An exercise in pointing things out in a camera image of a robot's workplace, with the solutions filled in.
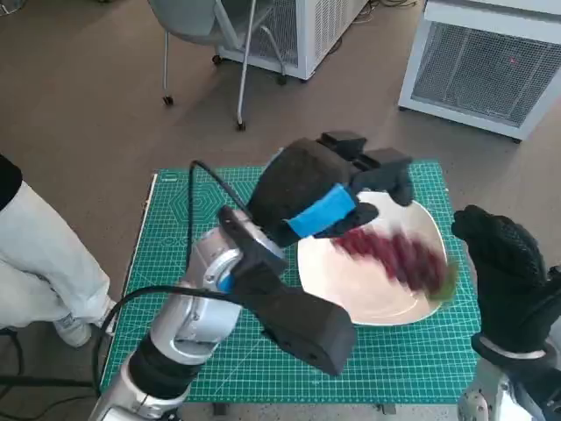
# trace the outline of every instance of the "white plate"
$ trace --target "white plate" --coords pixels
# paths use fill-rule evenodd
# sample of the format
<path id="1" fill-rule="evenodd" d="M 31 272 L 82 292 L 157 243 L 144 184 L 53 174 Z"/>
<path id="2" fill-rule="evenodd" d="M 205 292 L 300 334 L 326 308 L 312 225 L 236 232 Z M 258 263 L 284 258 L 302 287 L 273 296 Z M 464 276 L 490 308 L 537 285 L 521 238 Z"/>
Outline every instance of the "white plate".
<path id="1" fill-rule="evenodd" d="M 387 193 L 363 192 L 361 202 L 376 205 L 380 215 L 369 226 L 388 234 L 402 230 L 424 241 L 446 259 L 444 243 L 432 216 L 418 202 L 403 208 Z M 427 318 L 440 307 L 424 294 L 412 293 L 375 260 L 354 260 L 328 239 L 308 237 L 298 243 L 298 271 L 305 291 L 345 308 L 358 325 L 407 325 Z"/>

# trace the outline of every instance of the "vent grille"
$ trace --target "vent grille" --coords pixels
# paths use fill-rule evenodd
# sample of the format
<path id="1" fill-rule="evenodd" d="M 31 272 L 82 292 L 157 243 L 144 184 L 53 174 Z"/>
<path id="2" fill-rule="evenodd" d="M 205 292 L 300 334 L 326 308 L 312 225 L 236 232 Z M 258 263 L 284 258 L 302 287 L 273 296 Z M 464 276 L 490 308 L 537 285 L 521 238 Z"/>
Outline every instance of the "vent grille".
<path id="1" fill-rule="evenodd" d="M 296 26 L 296 2 L 298 0 L 274 0 L 273 9 L 263 22 L 279 44 L 280 54 L 287 64 L 298 67 L 298 30 Z M 277 61 L 269 38 L 256 31 L 252 39 L 251 54 Z"/>
<path id="2" fill-rule="evenodd" d="M 520 127 L 561 68 L 561 46 L 433 23 L 416 101 Z"/>
<path id="3" fill-rule="evenodd" d="M 316 61 L 329 52 L 343 31 L 350 1 L 355 0 L 319 0 L 316 3 Z"/>

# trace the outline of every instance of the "chair leg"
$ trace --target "chair leg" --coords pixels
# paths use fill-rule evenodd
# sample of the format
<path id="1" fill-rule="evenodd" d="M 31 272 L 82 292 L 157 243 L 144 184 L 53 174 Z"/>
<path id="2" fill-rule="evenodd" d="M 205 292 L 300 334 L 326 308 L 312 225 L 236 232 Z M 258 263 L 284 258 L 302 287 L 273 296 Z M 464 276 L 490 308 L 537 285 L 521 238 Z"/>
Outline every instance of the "chair leg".
<path id="1" fill-rule="evenodd" d="M 167 93 L 167 54 L 169 52 L 169 32 L 165 31 L 164 33 L 164 68 L 163 68 L 163 75 L 161 85 L 164 90 L 164 104 L 165 105 L 173 105 L 174 99 L 168 95 Z"/>
<path id="2" fill-rule="evenodd" d="M 238 97 L 238 130 L 245 130 L 245 123 L 242 117 L 242 110 L 244 109 L 244 93 L 245 93 L 245 78 L 247 77 L 247 62 L 249 61 L 249 50 L 252 46 L 252 28 L 253 18 L 255 17 L 255 5 L 257 0 L 252 0 L 252 8 L 249 12 L 249 23 L 247 25 L 247 34 L 245 36 L 245 50 L 244 50 L 244 64 L 242 65 L 242 78 L 239 83 L 239 97 Z"/>
<path id="3" fill-rule="evenodd" d="M 265 25 L 261 25 L 259 27 L 259 29 L 266 34 L 266 36 L 269 38 L 269 41 L 271 42 L 271 45 L 273 46 L 274 55 L 277 56 L 277 60 L 279 61 L 279 64 L 280 64 L 280 74 L 283 75 L 283 76 L 286 76 L 287 75 L 287 66 L 286 66 L 284 60 L 282 59 L 281 50 L 279 49 L 279 45 L 277 44 L 277 41 L 274 38 L 273 33 Z"/>

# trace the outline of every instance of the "black sleeve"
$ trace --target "black sleeve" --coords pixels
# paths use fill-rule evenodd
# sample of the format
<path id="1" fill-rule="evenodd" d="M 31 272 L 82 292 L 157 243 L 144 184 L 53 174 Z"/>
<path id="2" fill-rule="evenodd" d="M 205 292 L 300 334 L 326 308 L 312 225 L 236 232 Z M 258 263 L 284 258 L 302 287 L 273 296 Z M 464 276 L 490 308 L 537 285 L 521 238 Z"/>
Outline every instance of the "black sleeve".
<path id="1" fill-rule="evenodd" d="M 18 193 L 22 180 L 21 170 L 0 154 L 0 211 Z"/>

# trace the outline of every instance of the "white cabinet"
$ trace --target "white cabinet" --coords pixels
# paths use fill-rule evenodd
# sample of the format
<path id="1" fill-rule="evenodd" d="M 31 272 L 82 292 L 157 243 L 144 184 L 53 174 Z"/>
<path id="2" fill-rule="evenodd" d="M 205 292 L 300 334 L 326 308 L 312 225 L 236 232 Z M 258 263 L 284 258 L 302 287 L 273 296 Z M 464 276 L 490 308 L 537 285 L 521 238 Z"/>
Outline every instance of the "white cabinet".
<path id="1" fill-rule="evenodd" d="M 287 74 L 308 80 L 365 5 L 366 0 L 274 0 L 273 11 L 264 23 L 279 44 Z M 280 71 L 273 48 L 260 31 L 253 36 L 250 52 L 251 65 Z M 223 47 L 218 53 L 243 60 L 240 52 Z"/>
<path id="2" fill-rule="evenodd" d="M 506 1 L 429 0 L 399 105 L 526 139 L 561 93 L 561 16 Z"/>

